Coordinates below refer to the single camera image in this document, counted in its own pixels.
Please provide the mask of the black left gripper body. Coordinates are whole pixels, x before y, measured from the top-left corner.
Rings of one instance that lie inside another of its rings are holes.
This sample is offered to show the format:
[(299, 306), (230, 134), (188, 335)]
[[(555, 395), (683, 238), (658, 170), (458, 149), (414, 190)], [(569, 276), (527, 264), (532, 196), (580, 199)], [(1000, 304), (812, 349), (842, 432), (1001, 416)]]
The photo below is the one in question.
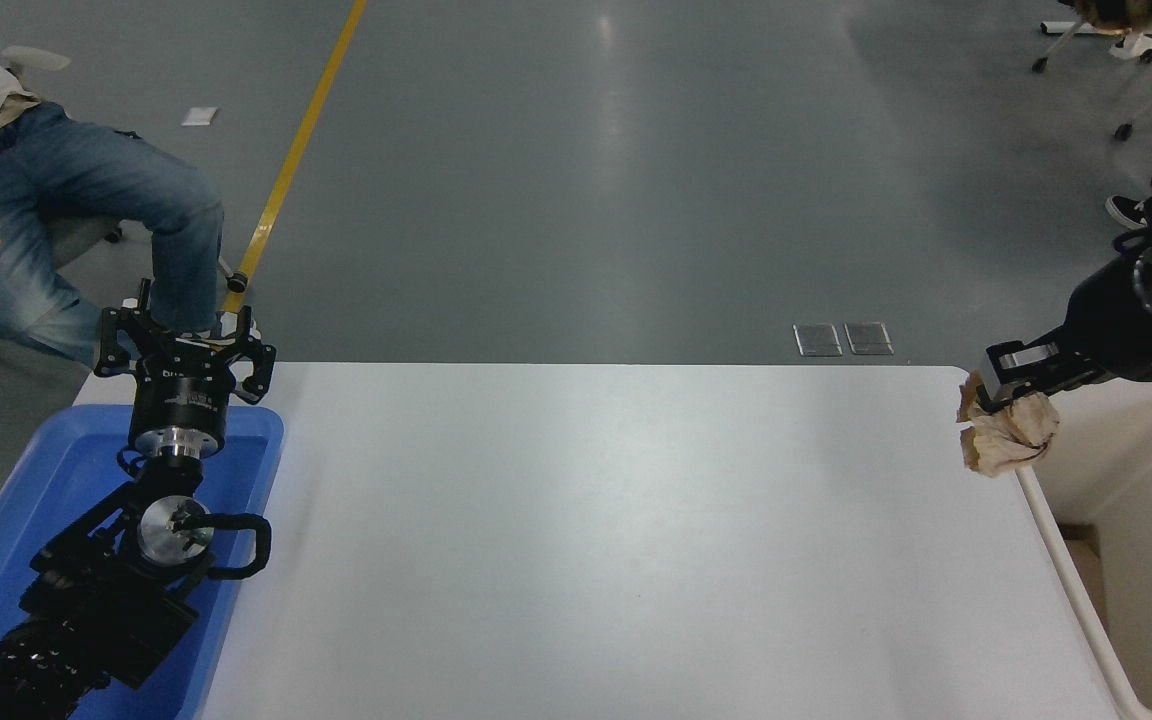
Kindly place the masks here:
[(134, 376), (132, 434), (169, 427), (223, 434), (236, 381), (215, 348), (170, 342), (143, 350)]

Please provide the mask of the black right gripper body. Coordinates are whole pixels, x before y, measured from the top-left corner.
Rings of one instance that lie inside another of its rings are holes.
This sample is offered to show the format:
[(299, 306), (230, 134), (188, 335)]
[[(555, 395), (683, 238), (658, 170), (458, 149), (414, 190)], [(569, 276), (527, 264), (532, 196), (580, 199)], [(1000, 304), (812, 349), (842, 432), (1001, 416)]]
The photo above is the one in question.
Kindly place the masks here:
[(1064, 328), (1076, 353), (1126, 381), (1152, 382), (1152, 311), (1135, 288), (1137, 255), (1120, 255), (1071, 293)]

